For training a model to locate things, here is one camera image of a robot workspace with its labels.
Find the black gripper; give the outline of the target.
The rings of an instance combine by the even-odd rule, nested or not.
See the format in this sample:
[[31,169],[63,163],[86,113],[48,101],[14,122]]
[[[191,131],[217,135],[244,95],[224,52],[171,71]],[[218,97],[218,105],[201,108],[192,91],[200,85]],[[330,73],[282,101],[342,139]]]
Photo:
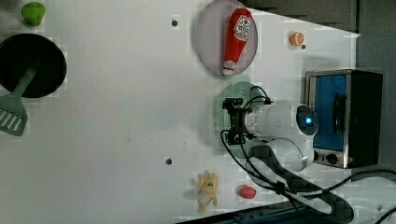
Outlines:
[[245,135],[248,133],[245,126],[246,109],[242,107],[242,98],[226,98],[222,109],[226,110],[230,119],[230,129],[226,134],[226,142],[230,146],[246,143]]

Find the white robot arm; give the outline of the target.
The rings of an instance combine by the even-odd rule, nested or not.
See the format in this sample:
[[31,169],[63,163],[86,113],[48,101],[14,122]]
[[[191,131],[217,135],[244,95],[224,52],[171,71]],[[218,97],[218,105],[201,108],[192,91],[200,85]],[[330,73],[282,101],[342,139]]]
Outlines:
[[226,98],[221,109],[229,128],[220,140],[234,161],[265,189],[306,205],[323,202],[317,214],[336,224],[350,224],[355,214],[342,197],[298,176],[314,160],[318,117],[306,105],[273,105],[265,96],[248,101]]

